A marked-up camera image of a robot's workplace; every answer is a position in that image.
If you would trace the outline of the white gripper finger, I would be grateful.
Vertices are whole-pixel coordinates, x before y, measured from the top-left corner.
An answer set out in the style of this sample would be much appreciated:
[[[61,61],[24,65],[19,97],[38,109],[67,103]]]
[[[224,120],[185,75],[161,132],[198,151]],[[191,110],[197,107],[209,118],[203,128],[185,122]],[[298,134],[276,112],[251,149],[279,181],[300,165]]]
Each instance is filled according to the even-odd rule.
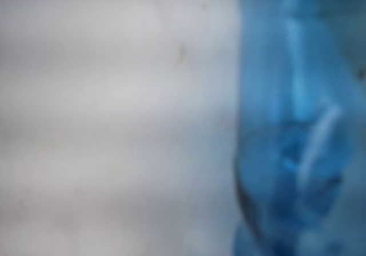
[[[237,0],[1,0],[1,254],[230,255]]]

